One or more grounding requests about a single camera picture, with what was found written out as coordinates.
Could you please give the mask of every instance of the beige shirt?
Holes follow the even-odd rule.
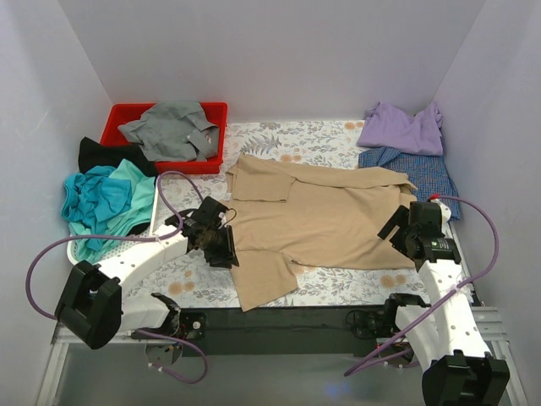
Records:
[[[239,267],[232,277],[243,310],[297,285],[298,265],[396,269],[413,263],[377,233],[415,188],[405,173],[266,161],[241,155],[227,171]]]

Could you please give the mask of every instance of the purple shirt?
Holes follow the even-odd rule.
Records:
[[[435,101],[415,116],[389,103],[378,103],[368,111],[357,145],[389,146],[414,155],[443,155],[441,121]]]

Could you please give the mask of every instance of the white wall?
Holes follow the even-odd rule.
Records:
[[[26,269],[67,235],[63,180],[79,140],[101,134],[111,101],[56,0],[0,0],[0,89],[0,404],[19,406],[36,400],[55,324],[26,302]],[[49,311],[68,270],[65,248],[36,270]]]
[[[540,22],[539,2],[487,2],[435,97],[459,193],[500,231],[500,260],[476,287],[502,314],[530,404],[541,398]],[[470,211],[457,226],[480,271],[492,253],[488,227]]]
[[[60,0],[114,102],[225,101],[231,120],[432,99],[484,0]]]

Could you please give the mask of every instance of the table surface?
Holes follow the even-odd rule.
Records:
[[[225,171],[241,152],[263,159],[354,169],[358,154],[365,150],[355,146],[362,127],[362,121],[231,123],[226,130],[220,174],[191,178],[203,196],[219,200],[227,189]],[[165,178],[163,187],[166,198],[179,210],[199,206],[197,195],[181,177]],[[162,224],[169,216],[170,211],[159,201],[155,224]],[[297,279],[297,290],[266,306],[381,305],[392,293],[420,294],[428,300],[414,269],[305,267]],[[230,272],[209,267],[199,251],[168,262],[137,284],[128,296],[154,292],[165,294],[182,308],[240,307]]]

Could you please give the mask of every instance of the red plastic bin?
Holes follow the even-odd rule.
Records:
[[[155,103],[116,104],[113,106],[105,129],[103,130],[100,144],[106,146],[129,144],[122,133],[118,131],[118,126],[130,121],[139,120],[141,114],[154,105]],[[223,163],[223,141],[226,135],[227,104],[221,102],[201,103],[201,106],[205,111],[206,119],[220,127],[218,155],[209,158],[206,162],[156,162],[156,168],[159,173],[165,171],[180,171],[186,174],[220,173],[220,165]]]

